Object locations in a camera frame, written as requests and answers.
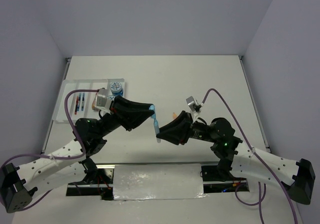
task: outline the white tabletop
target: white tabletop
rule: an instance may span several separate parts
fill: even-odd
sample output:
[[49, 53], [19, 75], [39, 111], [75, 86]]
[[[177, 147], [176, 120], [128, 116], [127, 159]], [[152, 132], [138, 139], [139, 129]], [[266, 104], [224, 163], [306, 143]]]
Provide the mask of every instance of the white tabletop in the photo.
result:
[[[66, 79], [124, 78], [125, 98], [153, 103], [160, 127], [173, 120], [173, 112], [190, 111], [186, 98], [202, 102], [209, 88], [216, 88], [238, 118], [252, 145], [264, 149], [264, 141], [238, 56], [75, 56]], [[208, 123], [227, 118], [235, 135], [242, 138], [231, 115], [211, 93], [202, 109]], [[54, 123], [45, 153], [48, 154], [74, 136], [68, 124]], [[91, 158], [96, 163], [212, 162], [218, 158], [212, 143], [190, 139], [176, 146], [155, 138], [153, 121], [126, 132], [120, 127], [108, 136], [107, 144]]]
[[[264, 141], [237, 56], [98, 56], [73, 57], [67, 79], [124, 78], [125, 98], [153, 103], [160, 126], [188, 110], [185, 99], [202, 101], [209, 88], [216, 88], [229, 103], [248, 139], [264, 149]], [[227, 118], [238, 129], [217, 96], [211, 94], [202, 117]], [[54, 123], [46, 153], [65, 145], [74, 136], [67, 124]], [[201, 162], [218, 161], [210, 143], [190, 140], [184, 146], [156, 142], [152, 120], [132, 132], [118, 128], [106, 136], [108, 142], [95, 156], [96, 163]], [[257, 184], [240, 193], [244, 201], [257, 201]], [[288, 202], [280, 189], [268, 187], [262, 205], [265, 223], [291, 224]], [[66, 186], [53, 190], [34, 208], [16, 213], [13, 224], [257, 224], [257, 207], [247, 207], [234, 193], [210, 194], [190, 200], [100, 201], [98, 197], [66, 197]]]

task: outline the gray wall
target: gray wall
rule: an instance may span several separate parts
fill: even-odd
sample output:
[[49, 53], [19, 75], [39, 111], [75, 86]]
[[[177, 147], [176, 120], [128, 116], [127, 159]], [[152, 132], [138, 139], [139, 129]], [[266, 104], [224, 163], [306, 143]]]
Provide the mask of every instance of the gray wall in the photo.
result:
[[64, 56], [244, 54], [272, 0], [33, 0]]
[[[0, 7], [2, 164], [16, 154], [40, 153], [65, 61], [30, 0], [0, 0]], [[0, 223], [12, 218], [0, 207]]]
[[273, 0], [244, 56], [273, 152], [313, 164], [311, 205], [299, 205], [305, 224], [320, 220], [319, 29], [320, 0]]

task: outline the purple cable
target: purple cable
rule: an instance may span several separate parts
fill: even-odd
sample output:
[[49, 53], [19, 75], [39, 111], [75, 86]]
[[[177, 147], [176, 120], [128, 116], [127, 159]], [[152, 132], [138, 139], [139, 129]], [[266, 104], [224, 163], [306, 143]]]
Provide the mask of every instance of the purple cable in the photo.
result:
[[75, 188], [77, 189], [79, 195], [82, 196], [82, 194], [81, 194], [81, 192], [80, 192], [80, 188], [79, 188], [79, 186], [77, 185], [77, 183], [72, 183], [72, 184], [73, 184], [73, 185], [75, 186]]
[[261, 223], [262, 224], [265, 224], [264, 222], [264, 218], [262, 216], [262, 198], [261, 198], [261, 183], [258, 182], [258, 185], [259, 185], [259, 215], [260, 215], [260, 220], [261, 220]]
[[40, 197], [35, 203], [31, 204], [30, 206], [27, 206], [26, 208], [23, 208], [20, 212], [25, 211], [25, 210], [28, 210], [28, 209], [34, 207], [35, 205], [37, 205], [37, 204], [38, 204], [43, 198], [45, 198], [46, 195], [48, 195], [49, 192], [51, 192], [51, 191], [52, 191], [52, 190], [47, 191], [47, 192], [46, 192], [45, 194], [43, 194], [42, 197]]
[[[210, 93], [211, 91], [214, 91], [214, 92], [219, 96], [219, 98], [222, 100], [222, 102], [224, 103], [224, 105], [226, 106], [226, 108], [228, 109], [228, 111], [230, 112], [231, 116], [233, 117], [236, 125], [238, 126], [238, 128], [239, 128], [239, 130], [240, 130], [240, 132], [241, 132], [241, 134], [242, 134], [242, 136], [243, 136], [246, 144], [248, 145], [248, 147], [250, 148], [250, 150], [252, 150], [253, 148], [252, 148], [249, 140], [247, 139], [244, 131], [242, 130], [242, 128], [241, 128], [238, 120], [236, 119], [234, 113], [231, 111], [231, 109], [230, 109], [229, 105], [227, 104], [227, 102], [225, 101], [225, 99], [221, 96], [221, 94], [220, 94], [216, 89], [214, 89], [214, 88], [209, 89], [209, 90], [206, 92], [202, 103], [203, 103], [203, 104], [205, 103], [205, 101], [207, 100], [207, 97], [208, 97], [208, 95], [209, 95], [209, 93]], [[291, 208], [291, 211], [292, 211], [292, 215], [293, 215], [293, 219], [294, 219], [294, 224], [298, 224], [297, 214], [296, 214], [294, 205], [293, 205], [293, 203], [292, 203], [292, 201], [291, 201], [291, 199], [290, 199], [290, 197], [289, 197], [288, 192], [286, 191], [285, 187], [284, 187], [283, 184], [281, 183], [280, 179], [277, 177], [277, 175], [274, 173], [274, 171], [269, 167], [269, 165], [268, 165], [256, 152], [254, 152], [253, 154], [255, 154], [255, 156], [259, 159], [259, 161], [262, 162], [262, 164], [269, 170], [269, 172], [274, 176], [274, 178], [276, 179], [276, 181], [279, 183], [280, 187], [282, 188], [282, 190], [283, 190], [283, 192], [284, 192], [284, 194], [285, 194], [285, 197], [287, 198], [287, 200], [288, 200], [288, 202], [289, 202], [289, 205], [290, 205], [290, 208]]]
[[239, 190], [239, 188], [241, 187], [241, 186], [243, 186], [244, 185], [244, 183], [242, 183], [242, 184], [240, 184], [240, 185], [238, 185], [237, 187], [236, 187], [236, 189], [235, 189], [235, 197], [238, 199], [238, 201], [239, 202], [241, 202], [242, 204], [245, 204], [245, 205], [247, 205], [247, 206], [250, 206], [250, 207], [253, 207], [253, 206], [256, 206], [256, 205], [259, 205], [260, 203], [262, 203], [262, 201], [265, 199], [265, 197], [266, 197], [266, 193], [267, 193], [267, 187], [266, 187], [266, 184], [263, 184], [263, 188], [264, 188], [264, 191], [263, 191], [263, 196], [262, 196], [262, 198], [261, 199], [259, 199], [259, 201], [257, 202], [257, 203], [246, 203], [246, 202], [244, 202], [244, 201], [242, 201], [239, 197], [238, 197], [238, 190]]
[[[78, 141], [78, 142], [80, 143], [80, 145], [81, 145], [81, 148], [82, 148], [82, 150], [83, 150], [83, 153], [80, 154], [80, 155], [77, 155], [77, 156], [73, 156], [73, 157], [54, 157], [54, 159], [56, 159], [56, 160], [72, 160], [72, 159], [81, 158], [81, 157], [83, 157], [84, 155], [86, 155], [86, 148], [85, 148], [85, 146], [84, 146], [84, 143], [82, 142], [81, 137], [80, 137], [79, 133], [77, 132], [76, 127], [74, 126], [74, 123], [72, 122], [71, 116], [70, 116], [69, 111], [68, 111], [68, 99], [69, 99], [69, 97], [70, 97], [71, 95], [73, 95], [74, 93], [78, 93], [78, 92], [93, 92], [93, 93], [96, 93], [96, 92], [98, 92], [98, 91], [99, 91], [99, 90], [94, 90], [94, 89], [77, 89], [77, 90], [71, 91], [70, 93], [68, 93], [68, 94], [66, 95], [66, 97], [65, 97], [65, 99], [64, 99], [64, 101], [65, 101], [65, 102], [64, 102], [64, 108], [65, 108], [64, 111], [65, 111], [65, 114], [66, 114], [66, 118], [68, 119], [69, 124], [71, 125], [71, 128], [72, 128], [72, 130], [73, 130], [73, 133], [74, 133], [77, 141]], [[46, 158], [46, 159], [50, 159], [50, 158], [51, 158], [51, 156], [43, 155], [43, 154], [19, 154], [19, 155], [15, 155], [15, 156], [9, 158], [8, 160], [6, 160], [6, 161], [2, 164], [1, 168], [4, 167], [4, 166], [5, 166], [8, 162], [10, 162], [11, 160], [16, 159], [16, 158], [20, 158], [20, 157], [34, 157], [34, 158]], [[32, 204], [31, 206], [28, 206], [28, 207], [26, 207], [26, 208], [23, 208], [22, 211], [27, 210], [27, 209], [33, 207], [34, 205], [36, 205], [36, 204], [37, 204], [38, 202], [40, 202], [46, 195], [48, 195], [48, 193], [49, 193], [50, 191], [46, 192], [41, 198], [39, 198], [39, 199], [38, 199], [34, 204]], [[0, 196], [0, 203], [1, 203], [2, 205], [4, 205], [4, 202], [3, 202], [1, 196]]]

